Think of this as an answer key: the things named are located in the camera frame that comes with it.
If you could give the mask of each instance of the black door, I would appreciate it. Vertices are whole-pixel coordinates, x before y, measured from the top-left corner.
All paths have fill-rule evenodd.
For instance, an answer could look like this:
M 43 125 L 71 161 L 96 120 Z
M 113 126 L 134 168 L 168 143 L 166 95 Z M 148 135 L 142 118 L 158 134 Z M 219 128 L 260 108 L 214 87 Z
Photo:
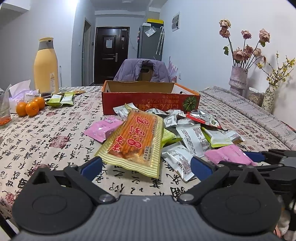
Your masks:
M 113 80 L 128 57 L 129 27 L 97 27 L 94 56 L 94 83 Z

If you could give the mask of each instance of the yellow bottle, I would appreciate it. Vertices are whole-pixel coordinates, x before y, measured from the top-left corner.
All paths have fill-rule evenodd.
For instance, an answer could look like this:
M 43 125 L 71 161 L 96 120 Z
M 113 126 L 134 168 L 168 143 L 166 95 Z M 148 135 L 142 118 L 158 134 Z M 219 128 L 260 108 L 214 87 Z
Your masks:
M 54 51 L 53 38 L 42 38 L 39 41 L 34 62 L 35 88 L 39 89 L 39 93 L 58 93 L 57 56 Z

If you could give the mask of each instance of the patterned vase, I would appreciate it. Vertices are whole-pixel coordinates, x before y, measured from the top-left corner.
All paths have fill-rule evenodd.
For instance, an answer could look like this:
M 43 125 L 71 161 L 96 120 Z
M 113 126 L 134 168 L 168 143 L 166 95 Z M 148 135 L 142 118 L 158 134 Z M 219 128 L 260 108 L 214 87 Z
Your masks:
M 274 85 L 269 85 L 269 87 L 265 91 L 262 108 L 269 113 L 272 111 L 272 107 L 274 105 L 274 95 L 276 88 Z
M 248 71 L 239 66 L 232 66 L 229 80 L 230 90 L 242 96 L 243 90 L 246 89 Z

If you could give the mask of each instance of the red cardboard box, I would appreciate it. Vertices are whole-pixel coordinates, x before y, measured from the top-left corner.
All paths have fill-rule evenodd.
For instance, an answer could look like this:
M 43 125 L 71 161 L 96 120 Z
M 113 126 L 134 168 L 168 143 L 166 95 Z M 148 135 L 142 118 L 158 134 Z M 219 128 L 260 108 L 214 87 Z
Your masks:
M 119 82 L 106 80 L 102 89 L 104 115 L 115 115 L 114 107 L 133 103 L 140 110 L 196 110 L 200 94 L 177 83 Z

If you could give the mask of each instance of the calligraphy print tablecloth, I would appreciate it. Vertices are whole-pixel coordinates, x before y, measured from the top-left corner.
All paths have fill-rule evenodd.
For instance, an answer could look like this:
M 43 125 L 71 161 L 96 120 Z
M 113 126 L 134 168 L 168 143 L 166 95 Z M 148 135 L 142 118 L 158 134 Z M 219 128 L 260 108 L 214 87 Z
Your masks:
M 11 217 L 11 207 L 30 176 L 40 165 L 62 170 L 70 164 L 81 165 L 93 158 L 101 146 L 83 131 L 95 121 L 105 118 L 102 112 L 101 86 L 76 87 L 64 90 L 86 90 L 75 96 L 74 106 L 47 107 L 35 117 L 12 115 L 12 122 L 0 129 L 0 211 Z M 223 127 L 235 130 L 246 141 L 240 147 L 246 151 L 269 148 L 288 149 L 267 130 L 228 105 L 202 93 L 200 108 L 217 116 Z M 138 172 L 104 164 L 93 183 L 119 195 L 172 195 L 177 197 L 199 182 L 185 183 L 163 160 L 159 179 Z

